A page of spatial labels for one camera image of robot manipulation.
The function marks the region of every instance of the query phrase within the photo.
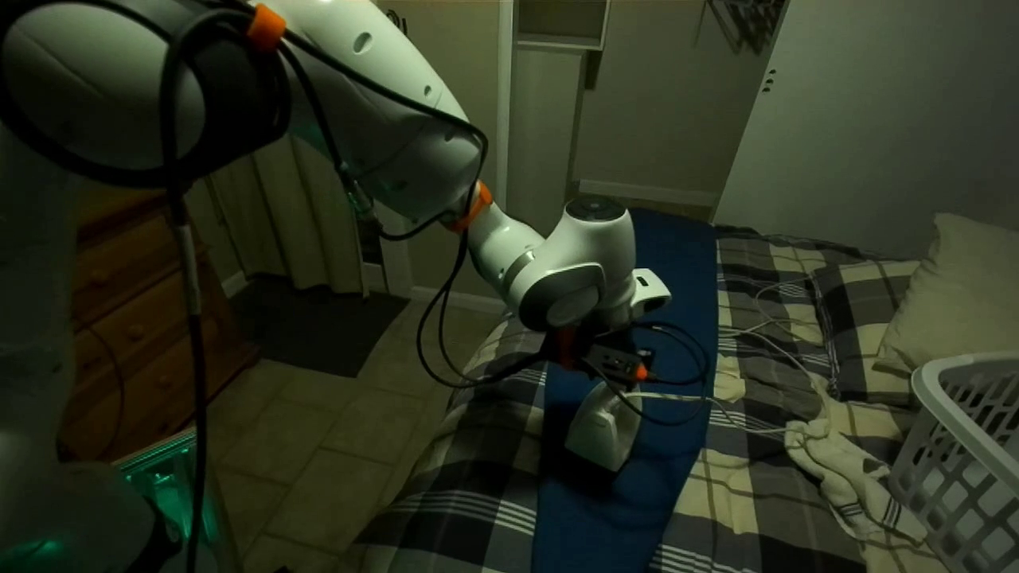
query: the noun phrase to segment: cabinet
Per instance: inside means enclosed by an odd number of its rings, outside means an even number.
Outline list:
[[[88,187],[72,265],[76,385],[60,448],[119,458],[193,416],[188,311],[171,227],[160,197]],[[208,399],[253,360],[201,254]]]

